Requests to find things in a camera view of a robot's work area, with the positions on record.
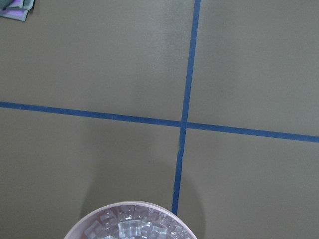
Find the olive gray surface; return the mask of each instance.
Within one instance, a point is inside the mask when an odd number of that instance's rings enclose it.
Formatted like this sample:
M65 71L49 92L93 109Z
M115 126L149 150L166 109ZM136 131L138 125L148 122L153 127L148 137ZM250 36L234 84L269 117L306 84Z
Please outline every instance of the olive gray surface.
M180 120L193 0L38 0L0 18L0 101ZM189 121L319 136L319 2L202 0ZM0 108L0 238L170 209L179 128ZM319 145L189 129L178 216L199 239L319 238Z

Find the blue tape line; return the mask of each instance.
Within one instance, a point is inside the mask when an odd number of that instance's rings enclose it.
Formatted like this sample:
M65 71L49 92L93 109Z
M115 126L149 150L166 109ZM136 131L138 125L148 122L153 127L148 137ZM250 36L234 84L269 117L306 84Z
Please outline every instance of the blue tape line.
M217 132L225 132L225 133L237 133L237 134L246 134L246 135L269 137L269 138L282 138L282 139L319 143L319 136L310 136L310 135L302 135L302 134L294 134L294 133L282 133L282 132L265 131L265 130L258 130L258 129L249 129L249 128L235 128L235 127L228 127L228 126L219 126L219 125L202 124L202 123L190 123L190 122L187 123L187 127L193 128L193 129L201 129L201 130L209 130L209 131L217 131Z
M16 103L9 103L9 102L0 102L0 107L9 108L9 109L26 110L26 111L38 111L38 112L62 114L62 115L69 115L69 116L81 116L81 117L99 118L99 119L107 119L107 120L119 120L119 121L127 121L127 122L148 123L148 124L180 127L180 122L174 121L174 120L153 119L153 118L137 117L137 116L124 116L124 115L116 115L116 114L108 114L108 113L100 113L100 112L16 104Z
M195 0L194 13L193 13L193 23L192 23L192 28L191 28L190 45L189 45L189 55L188 55L188 64L187 64L187 76L186 76L186 83L185 83L183 112L182 112L182 117L181 117L181 126L180 126L180 133L179 133L179 151L177 154L177 161L176 161L174 194L173 194L173 202L172 202L172 206L171 206L171 211L175 215L177 215L177 211L178 211L179 191L180 191L182 163L183 163L183 155L184 155L186 131L187 131L191 82L192 82L193 70L194 70L194 59L195 59L195 50L196 50L199 10L200 10L200 0Z

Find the clear plastic cube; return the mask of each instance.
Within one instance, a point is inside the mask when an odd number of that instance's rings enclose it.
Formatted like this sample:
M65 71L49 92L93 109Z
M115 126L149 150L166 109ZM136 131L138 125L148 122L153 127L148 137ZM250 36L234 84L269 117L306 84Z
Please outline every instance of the clear plastic cube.
M120 222L132 220L134 215L133 205L123 205L118 207L118 216Z
M119 237L131 238L142 235L141 221L130 220L119 223Z
M94 221L93 224L85 230L84 234L88 239L95 239L101 231L103 231L102 225L98 221Z

